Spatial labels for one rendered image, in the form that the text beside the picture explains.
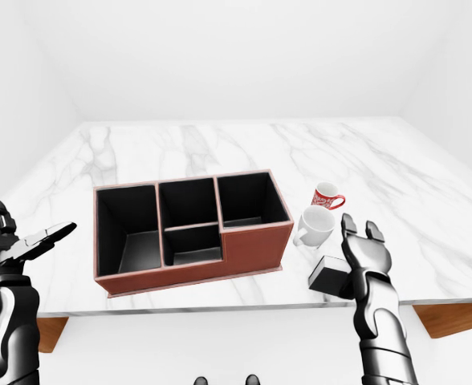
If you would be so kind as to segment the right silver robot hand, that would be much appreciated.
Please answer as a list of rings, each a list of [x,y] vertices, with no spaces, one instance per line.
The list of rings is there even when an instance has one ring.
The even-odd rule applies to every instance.
[[[366,237],[357,234],[352,216],[344,213],[341,219],[343,241],[341,244],[345,260],[351,268],[340,294],[345,299],[364,299],[368,294],[367,276],[391,283],[389,271],[392,267],[390,252],[385,247],[383,233],[373,221],[366,221]]]

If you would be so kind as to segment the white mug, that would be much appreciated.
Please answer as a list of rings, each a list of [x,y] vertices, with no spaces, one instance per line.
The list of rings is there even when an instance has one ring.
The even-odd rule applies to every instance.
[[[335,226],[336,220],[328,209],[310,205],[301,214],[293,244],[320,247],[331,235]]]

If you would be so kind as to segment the red-brown desk caddy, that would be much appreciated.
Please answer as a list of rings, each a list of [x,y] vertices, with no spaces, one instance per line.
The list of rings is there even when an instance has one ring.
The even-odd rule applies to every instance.
[[[110,297],[279,270],[294,221],[269,170],[94,191],[94,279]]]

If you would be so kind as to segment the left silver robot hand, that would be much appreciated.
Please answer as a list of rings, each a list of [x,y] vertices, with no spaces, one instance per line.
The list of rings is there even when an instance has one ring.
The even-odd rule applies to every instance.
[[[63,222],[20,238],[14,218],[0,201],[0,274],[21,274],[26,261],[34,260],[70,234],[77,224]]]

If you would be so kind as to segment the brown wooden table leg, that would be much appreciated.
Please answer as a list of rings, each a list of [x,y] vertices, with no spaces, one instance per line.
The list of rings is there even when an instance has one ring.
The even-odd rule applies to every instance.
[[[37,318],[39,328],[39,352],[52,353],[69,317]]]
[[[472,303],[413,305],[430,338],[472,329]]]

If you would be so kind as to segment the red patterned mug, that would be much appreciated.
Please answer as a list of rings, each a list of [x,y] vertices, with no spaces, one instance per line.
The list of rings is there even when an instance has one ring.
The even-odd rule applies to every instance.
[[[333,183],[322,181],[315,188],[311,204],[333,210],[344,205],[345,201],[345,196],[339,194],[338,188]]]

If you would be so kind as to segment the black book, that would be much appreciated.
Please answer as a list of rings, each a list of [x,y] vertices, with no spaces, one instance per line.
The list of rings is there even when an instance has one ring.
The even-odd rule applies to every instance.
[[[351,272],[350,265],[338,257],[322,256],[308,278],[310,290],[341,297],[341,290]]]

